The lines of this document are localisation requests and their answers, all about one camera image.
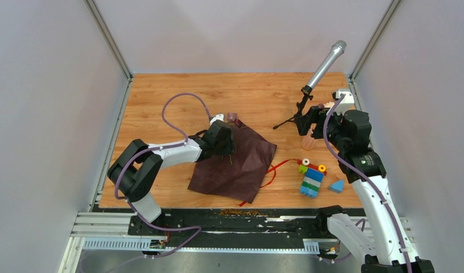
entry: maroon bag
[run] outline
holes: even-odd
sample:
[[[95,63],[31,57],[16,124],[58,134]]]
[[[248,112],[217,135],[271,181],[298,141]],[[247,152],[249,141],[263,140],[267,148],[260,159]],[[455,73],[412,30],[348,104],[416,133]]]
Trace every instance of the maroon bag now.
[[[240,120],[232,126],[237,151],[195,164],[188,189],[251,203],[269,169],[277,145],[268,142]]]

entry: blue triangular block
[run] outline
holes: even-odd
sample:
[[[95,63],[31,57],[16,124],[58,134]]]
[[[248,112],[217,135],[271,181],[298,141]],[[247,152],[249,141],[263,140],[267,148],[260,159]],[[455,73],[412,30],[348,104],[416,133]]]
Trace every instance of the blue triangular block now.
[[[344,180],[339,180],[336,183],[329,186],[329,189],[336,193],[341,193],[344,188]]]

